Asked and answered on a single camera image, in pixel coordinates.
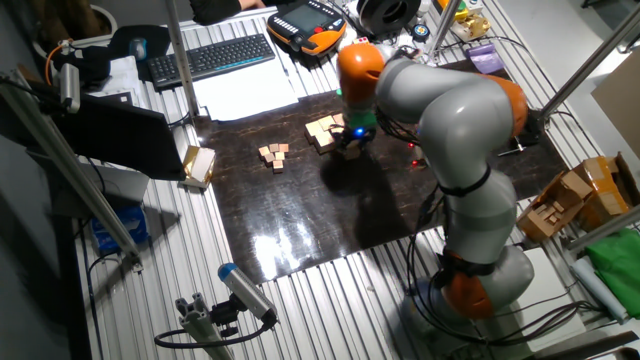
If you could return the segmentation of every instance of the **stack of wooden blocks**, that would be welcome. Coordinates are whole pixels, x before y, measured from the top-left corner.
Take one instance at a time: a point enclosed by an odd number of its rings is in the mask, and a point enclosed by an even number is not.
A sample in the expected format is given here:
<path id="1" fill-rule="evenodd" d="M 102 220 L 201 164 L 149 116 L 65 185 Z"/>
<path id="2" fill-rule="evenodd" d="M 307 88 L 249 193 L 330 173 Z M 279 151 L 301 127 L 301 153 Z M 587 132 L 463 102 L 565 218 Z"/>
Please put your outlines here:
<path id="1" fill-rule="evenodd" d="M 274 174 L 281 174 L 284 171 L 284 154 L 289 152 L 289 144 L 271 144 L 258 149 L 260 159 L 267 167 L 273 168 Z"/>
<path id="2" fill-rule="evenodd" d="M 542 204 L 538 206 L 535 212 L 545 221 L 555 225 L 558 220 L 562 219 L 564 207 L 562 207 L 559 202 L 554 201 L 553 204 Z"/>
<path id="3" fill-rule="evenodd" d="M 325 116 L 320 120 L 306 124 L 304 134 L 309 144 L 315 145 L 318 154 L 322 155 L 335 150 L 336 142 L 334 134 L 341 134 L 344 131 L 344 127 L 342 114 Z M 359 142 L 352 141 L 347 145 L 345 158 L 349 160 L 355 159 L 358 156 L 360 156 Z"/>

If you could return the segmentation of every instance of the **metal pole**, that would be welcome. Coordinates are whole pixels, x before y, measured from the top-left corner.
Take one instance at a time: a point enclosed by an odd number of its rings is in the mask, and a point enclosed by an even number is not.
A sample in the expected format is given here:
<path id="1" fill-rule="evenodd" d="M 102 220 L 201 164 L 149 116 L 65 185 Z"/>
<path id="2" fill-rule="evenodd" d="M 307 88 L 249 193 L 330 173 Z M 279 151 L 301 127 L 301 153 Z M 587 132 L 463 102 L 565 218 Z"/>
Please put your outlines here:
<path id="1" fill-rule="evenodd" d="M 562 104 L 573 91 L 582 84 L 593 70 L 615 49 L 618 43 L 633 30 L 640 21 L 640 5 L 620 23 L 611 36 L 602 42 L 600 47 L 582 64 L 575 74 L 558 90 L 549 102 L 540 111 L 540 119 L 546 119 Z"/>
<path id="2" fill-rule="evenodd" d="M 447 7 L 442 11 L 440 25 L 438 25 L 438 30 L 436 30 L 436 36 L 434 36 L 434 41 L 431 44 L 431 50 L 429 50 L 429 59 L 433 59 L 440 44 L 444 41 L 444 37 L 447 36 L 447 32 L 453 24 L 453 18 L 456 16 L 461 2 L 462 0 L 449 0 Z"/>
<path id="3" fill-rule="evenodd" d="M 169 35 L 171 36 L 171 45 L 176 57 L 178 72 L 182 80 L 182 87 L 187 97 L 187 106 L 189 106 L 189 116 L 193 119 L 200 115 L 198 102 L 196 100 L 196 92 L 193 90 L 193 80 L 191 79 L 191 71 L 189 70 L 189 60 L 187 59 L 187 51 L 184 49 L 182 42 L 182 33 L 180 32 L 180 21 L 178 20 L 178 7 L 175 0 L 166 0 L 167 12 L 169 13 Z"/>
<path id="4" fill-rule="evenodd" d="M 585 247 L 604 238 L 605 236 L 609 236 L 612 233 L 622 229 L 623 227 L 627 225 L 631 225 L 637 221 L 640 221 L 640 206 L 634 207 L 633 209 L 629 210 L 626 214 L 617 216 L 613 220 L 593 230 L 587 235 L 572 241 L 571 244 L 567 246 L 567 250 L 573 253 L 577 253 L 580 250 L 584 249 Z"/>
<path id="5" fill-rule="evenodd" d="M 11 79 L 14 82 L 24 87 L 29 87 L 22 75 L 17 72 L 13 72 L 11 75 Z M 71 186 L 78 192 L 82 200 L 89 206 L 89 209 L 104 225 L 118 246 L 120 246 L 120 249 L 131 258 L 132 262 L 139 263 L 138 248 L 131 235 L 122 225 L 122 222 L 118 219 L 118 216 L 100 190 L 82 172 L 75 154 L 62 134 L 60 134 L 53 120 L 48 115 L 42 114 L 33 96 L 23 90 L 11 85 L 0 84 L 0 94 L 18 115 L 38 144 L 42 146 L 42 149 L 53 160 L 56 167 L 71 183 Z"/>

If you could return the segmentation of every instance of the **wire bundle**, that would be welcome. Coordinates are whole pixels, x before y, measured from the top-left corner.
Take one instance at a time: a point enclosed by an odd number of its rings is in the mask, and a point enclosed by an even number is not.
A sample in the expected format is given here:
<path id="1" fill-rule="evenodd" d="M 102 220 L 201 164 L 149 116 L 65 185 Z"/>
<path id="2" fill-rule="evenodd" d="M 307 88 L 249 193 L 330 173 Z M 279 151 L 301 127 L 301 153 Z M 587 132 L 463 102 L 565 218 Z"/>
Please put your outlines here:
<path id="1" fill-rule="evenodd" d="M 405 128 L 397 121 L 385 115 L 379 108 L 376 108 L 375 115 L 376 120 L 378 121 L 378 126 L 380 126 L 385 134 L 400 141 L 420 146 L 420 140 L 413 131 Z"/>
<path id="2" fill-rule="evenodd" d="M 435 206 L 433 206 L 433 208 L 431 208 L 430 204 L 433 203 L 433 200 L 435 198 L 435 192 L 437 190 L 437 187 L 431 192 L 431 194 L 427 197 L 427 200 L 425 201 L 425 204 L 428 204 L 428 208 L 423 209 L 423 212 L 421 213 L 420 219 L 418 220 L 418 223 L 416 225 L 416 231 L 413 235 L 411 235 L 409 237 L 409 246 L 407 247 L 407 252 L 406 252 L 406 264 L 407 264 L 407 284 L 408 284 L 408 288 L 409 288 L 409 296 L 411 296 L 411 299 L 416 307 L 416 309 L 418 310 L 418 312 L 420 313 L 420 315 L 425 319 L 425 321 L 427 321 L 431 326 L 433 326 L 434 328 L 438 329 L 439 331 L 444 332 L 445 334 L 457 338 L 459 340 L 465 341 L 465 342 L 469 342 L 469 343 L 474 343 L 474 344 L 481 344 L 481 345 L 487 345 L 487 346 L 512 346 L 512 345 L 518 345 L 518 344 L 522 344 L 522 343 L 526 343 L 528 341 L 531 341 L 533 339 L 536 339 L 540 336 L 543 336 L 545 334 L 548 334 L 549 332 L 561 327 L 562 325 L 564 325 L 565 323 L 567 323 L 569 320 L 571 320 L 571 318 L 573 318 L 576 314 L 578 314 L 578 312 L 580 310 L 587 310 L 587 311 L 603 311 L 602 309 L 599 309 L 597 307 L 595 307 L 594 305 L 592 305 L 591 303 L 589 303 L 588 301 L 576 301 L 576 302 L 572 302 L 570 304 L 567 305 L 563 305 L 560 307 L 557 307 L 551 311 L 549 311 L 548 313 L 542 315 L 541 317 L 539 317 L 538 319 L 532 321 L 531 323 L 523 326 L 522 328 L 507 334 L 503 337 L 500 337 L 498 339 L 493 339 L 493 340 L 489 340 L 486 338 L 481 338 L 481 337 L 475 337 L 475 336 L 471 336 L 468 334 L 463 334 L 461 332 L 458 332 L 456 330 L 451 329 L 449 326 L 447 326 L 441 319 L 438 318 L 437 314 L 434 311 L 434 307 L 433 307 L 433 302 L 432 302 L 432 293 L 431 293 L 431 281 L 429 281 L 427 283 L 427 299 L 425 299 L 422 295 L 422 293 L 420 292 L 420 290 L 417 288 L 417 283 L 418 283 L 418 277 L 416 275 L 416 270 L 415 270 L 415 253 L 416 253 L 416 239 L 417 239 L 417 235 L 418 232 L 421 228 L 421 226 L 424 226 L 426 223 L 428 223 L 431 219 L 431 217 L 433 216 L 434 213 L 436 213 L 438 206 L 443 202 L 444 197 L 441 197 L 440 200 L 438 200 L 438 202 L 435 204 Z M 411 282 L 413 281 L 413 283 L 415 284 L 415 289 L 412 289 L 411 287 Z M 524 307 L 522 309 L 510 312 L 510 313 L 505 313 L 505 314 L 500 314 L 500 315 L 495 315 L 495 317 L 500 317 L 500 316 L 506 316 L 506 315 L 511 315 L 514 313 L 518 313 L 520 311 L 526 310 L 532 306 L 536 306 L 539 305 L 541 303 L 544 302 L 548 302 L 551 300 L 555 300 L 558 299 L 562 296 L 568 295 L 570 288 L 575 285 L 576 283 L 573 283 L 572 285 L 570 285 L 569 287 L 567 287 L 567 291 L 560 295 L 560 296 L 556 296 L 547 300 L 543 300 L 534 304 L 531 304 L 527 307 Z M 422 308 L 424 308 L 427 312 L 427 314 L 425 314 L 423 312 L 423 310 L 421 309 L 421 307 L 419 306 L 419 304 L 416 301 L 416 296 L 417 295 L 419 301 L 420 301 L 420 305 L 422 305 Z M 533 327 L 535 327 L 536 325 L 542 323 L 542 325 L 538 326 L 535 330 L 533 330 L 530 334 L 528 335 L 522 335 L 522 336 L 516 336 L 518 335 L 520 332 L 523 332 L 527 329 L 531 329 Z"/>

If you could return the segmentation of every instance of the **blue led light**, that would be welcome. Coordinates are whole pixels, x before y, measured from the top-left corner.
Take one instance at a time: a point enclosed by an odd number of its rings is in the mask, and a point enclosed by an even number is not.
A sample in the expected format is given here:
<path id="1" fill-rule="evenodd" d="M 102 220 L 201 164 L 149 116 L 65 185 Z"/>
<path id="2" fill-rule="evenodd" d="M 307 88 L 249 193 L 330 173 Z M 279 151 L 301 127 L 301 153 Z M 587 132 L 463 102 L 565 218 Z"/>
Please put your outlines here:
<path id="1" fill-rule="evenodd" d="M 357 128 L 355 130 L 353 130 L 353 136 L 354 137 L 361 137 L 362 135 L 364 135 L 364 128 Z"/>

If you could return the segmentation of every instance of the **person's hand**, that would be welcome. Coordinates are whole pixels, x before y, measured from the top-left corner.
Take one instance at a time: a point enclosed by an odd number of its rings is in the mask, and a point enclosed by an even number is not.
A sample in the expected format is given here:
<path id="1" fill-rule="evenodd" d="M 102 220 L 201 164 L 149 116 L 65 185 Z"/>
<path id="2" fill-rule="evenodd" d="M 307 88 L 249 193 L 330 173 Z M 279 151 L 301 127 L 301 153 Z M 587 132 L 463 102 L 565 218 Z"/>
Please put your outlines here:
<path id="1" fill-rule="evenodd" d="M 261 9 L 266 7 L 262 0 L 239 0 L 242 10 Z"/>

